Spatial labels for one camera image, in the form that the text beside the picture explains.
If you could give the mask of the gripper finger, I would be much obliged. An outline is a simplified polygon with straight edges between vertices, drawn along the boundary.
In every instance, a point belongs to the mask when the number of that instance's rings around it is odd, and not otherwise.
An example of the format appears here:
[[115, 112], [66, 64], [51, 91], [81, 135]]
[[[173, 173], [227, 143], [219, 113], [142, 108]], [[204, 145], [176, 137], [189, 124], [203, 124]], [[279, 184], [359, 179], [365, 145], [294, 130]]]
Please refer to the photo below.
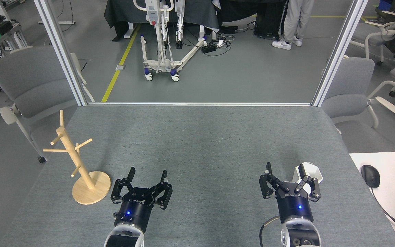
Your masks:
[[136, 172], [135, 167], [131, 167], [130, 172], [128, 173], [126, 178], [117, 179], [115, 181], [115, 184], [114, 184], [114, 187], [113, 187], [112, 193], [111, 193], [111, 200], [114, 204], [118, 204], [118, 203], [120, 203], [119, 200], [122, 200], [121, 191], [124, 186], [127, 187], [128, 191], [131, 193], [131, 195], [136, 194], [135, 190], [133, 189], [133, 186], [131, 185], [131, 182], [133, 180], [135, 172]]
[[296, 188], [294, 189], [294, 193], [296, 194], [301, 193], [301, 191], [304, 190], [303, 187], [306, 183], [309, 184], [311, 188], [311, 192], [308, 193], [307, 198], [313, 202], [317, 202], [321, 198], [319, 182], [317, 178], [313, 178], [310, 175], [304, 174], [301, 177], [301, 182], [299, 182]]
[[160, 183], [152, 186], [148, 190], [149, 204], [153, 206], [157, 204], [161, 209], [165, 210], [172, 194], [172, 186], [168, 183], [167, 170], [163, 170]]
[[287, 192], [287, 188], [284, 186], [283, 181], [279, 180], [272, 174], [270, 162], [267, 162], [264, 174], [259, 177], [259, 185], [262, 197], [265, 200], [269, 199], [272, 193], [278, 189], [281, 189], [283, 193]]

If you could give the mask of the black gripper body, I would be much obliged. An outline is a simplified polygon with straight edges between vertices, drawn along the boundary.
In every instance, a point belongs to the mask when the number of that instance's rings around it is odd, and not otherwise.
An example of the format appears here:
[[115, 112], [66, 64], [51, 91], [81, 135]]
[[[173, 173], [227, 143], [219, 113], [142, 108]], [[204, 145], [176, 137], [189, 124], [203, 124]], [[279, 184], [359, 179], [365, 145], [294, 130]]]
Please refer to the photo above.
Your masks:
[[298, 184], [285, 185], [289, 188], [288, 192], [281, 186], [275, 190], [281, 223], [295, 218], [303, 218], [313, 222], [307, 192], [304, 189], [296, 192]]
[[146, 232], [149, 216], [152, 212], [155, 200], [152, 196], [153, 188], [134, 188], [133, 195], [127, 192], [122, 197], [122, 205], [118, 212], [114, 213], [114, 226], [119, 224], [134, 224], [143, 233]]

